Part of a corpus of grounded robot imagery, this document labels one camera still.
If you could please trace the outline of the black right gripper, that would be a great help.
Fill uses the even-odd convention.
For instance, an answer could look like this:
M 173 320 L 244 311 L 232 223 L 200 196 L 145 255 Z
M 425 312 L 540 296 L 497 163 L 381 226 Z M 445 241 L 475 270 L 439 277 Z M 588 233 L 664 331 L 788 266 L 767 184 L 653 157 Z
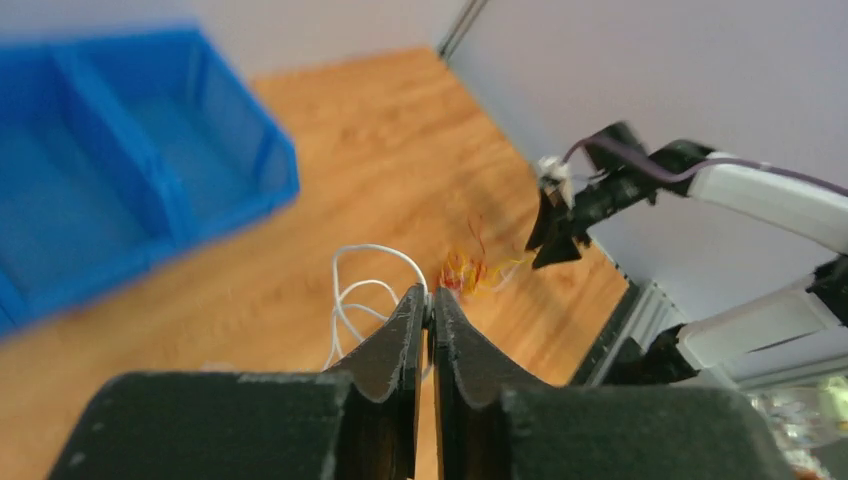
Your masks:
M 576 232 L 585 232 L 589 227 L 640 201 L 648 200 L 654 204 L 660 187 L 655 178 L 627 163 L 618 153 L 596 143 L 597 140 L 604 140 L 621 146 L 625 153 L 646 157 L 648 152 L 626 121 L 610 124 L 589 136 L 589 139 L 593 143 L 585 141 L 582 149 L 594 169 L 602 173 L 602 178 L 575 195 L 570 220 Z M 538 198 L 536 220 L 525 245 L 526 251 L 537 251 L 532 268 L 541 269 L 580 260 L 582 253 L 573 237 L 548 237 L 557 216 L 563 212 L 564 201 L 561 195 L 556 192 L 550 195 L 545 190 L 539 190 Z

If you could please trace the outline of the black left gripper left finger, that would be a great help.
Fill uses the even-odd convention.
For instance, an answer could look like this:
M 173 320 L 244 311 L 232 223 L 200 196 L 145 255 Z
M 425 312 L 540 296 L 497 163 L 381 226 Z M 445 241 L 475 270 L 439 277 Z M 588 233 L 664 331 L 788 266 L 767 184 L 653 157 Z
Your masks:
M 135 371 L 91 398 L 53 479 L 406 479 L 423 286 L 320 373 Z

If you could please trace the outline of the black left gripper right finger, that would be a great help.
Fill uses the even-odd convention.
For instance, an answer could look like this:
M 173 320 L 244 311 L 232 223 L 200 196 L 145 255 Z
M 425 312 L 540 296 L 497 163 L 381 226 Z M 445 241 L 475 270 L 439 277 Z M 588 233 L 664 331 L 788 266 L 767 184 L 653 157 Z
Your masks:
M 491 343 L 450 291 L 433 296 L 444 479 L 790 479 L 742 395 L 675 386 L 554 386 Z

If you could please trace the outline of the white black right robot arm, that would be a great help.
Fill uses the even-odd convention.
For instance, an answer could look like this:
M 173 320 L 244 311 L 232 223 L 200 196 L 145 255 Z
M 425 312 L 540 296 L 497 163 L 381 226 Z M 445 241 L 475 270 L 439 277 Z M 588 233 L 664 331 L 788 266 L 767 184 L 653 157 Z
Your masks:
M 745 354 L 847 326 L 847 191 L 830 182 L 745 160 L 691 140 L 645 149 L 630 125 L 612 123 L 579 140 L 596 178 L 574 191 L 569 156 L 536 164 L 539 210 L 526 247 L 532 265 L 576 261 L 589 230 L 659 192 L 762 221 L 830 250 L 801 280 L 721 314 L 669 327 L 637 359 L 615 366 L 619 385 L 699 381 L 730 386 L 721 365 Z

